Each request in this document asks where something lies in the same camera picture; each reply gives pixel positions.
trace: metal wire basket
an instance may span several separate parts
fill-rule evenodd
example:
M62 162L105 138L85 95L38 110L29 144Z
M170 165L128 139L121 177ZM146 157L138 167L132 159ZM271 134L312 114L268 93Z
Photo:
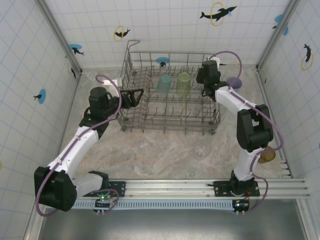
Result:
M220 106L209 97L203 97L203 85L196 77L202 62L212 54L164 51L133 51L131 47L139 40L129 40L121 70L124 90L144 89L137 107L122 109L119 123L121 129L146 129L215 133L220 121ZM156 62L158 57L169 58L166 66ZM188 72L191 90L187 97L176 95L178 74ZM157 82L164 73L169 74L169 93L157 90Z

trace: teal cup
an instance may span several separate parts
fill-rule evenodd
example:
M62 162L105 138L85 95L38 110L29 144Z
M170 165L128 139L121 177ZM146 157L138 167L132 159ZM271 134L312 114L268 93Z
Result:
M167 94L170 91L170 88L171 76L168 73L165 73L160 77L156 89L158 89L160 93Z

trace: metal rail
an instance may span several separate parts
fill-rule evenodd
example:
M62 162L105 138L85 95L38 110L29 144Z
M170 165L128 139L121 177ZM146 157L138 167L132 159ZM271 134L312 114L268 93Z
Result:
M179 180L125 180L125 196L121 199L132 200L236 200L238 197L216 197L212 186L221 179L179 179ZM309 199L310 193L304 179L268 179L267 199ZM261 196L266 190L263 180L257 179Z
M289 4L283 14L283 17L280 23L277 25L273 36L271 37L269 43L267 44L265 50L263 51L263 55L258 63L258 70L260 71L263 66L266 64L271 52L275 49L277 42L283 35L286 27L288 26L289 20L291 19L292 15L295 13L297 6L299 5L301 0L290 0Z
M35 0L35 3L41 10L44 19L47 21L48 25L50 26L51 30L53 31L54 35L56 36L57 41L60 43L66 57L68 58L72 69L77 73L77 75L81 74L81 67L73 54L72 50L69 47L69 44L62 33L61 29L59 28L55 18L53 17L46 1L44 0Z

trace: green cup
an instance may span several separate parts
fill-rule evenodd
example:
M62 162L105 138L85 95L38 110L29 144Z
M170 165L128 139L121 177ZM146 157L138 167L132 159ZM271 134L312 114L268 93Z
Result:
M183 71L178 74L178 81L176 83L176 94L178 97L186 98L190 94L191 76L189 73Z

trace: black mounting bracket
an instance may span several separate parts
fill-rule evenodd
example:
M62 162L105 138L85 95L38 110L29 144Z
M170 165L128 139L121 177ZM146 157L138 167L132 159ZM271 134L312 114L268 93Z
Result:
M102 184L101 184L101 190L103 189L113 189L116 190L119 194L119 197L124 197L126 193L126 182L125 181L109 181L109 176L106 173L100 172L100 171L90 171L90 174L97 174L100 177L103 178ZM101 194L107 194L106 192L94 192L94 193L88 193L87 195L84 195L84 197L99 197Z
M122 105L123 109L135 108L138 106L142 95L144 94L143 88L135 89L135 90L121 90L122 96ZM140 92L138 97L135 97L135 93Z
M243 197L247 196L248 192L252 197L260 196L259 186L254 177L247 181L239 181L234 171L229 181L214 181L212 186L216 197Z

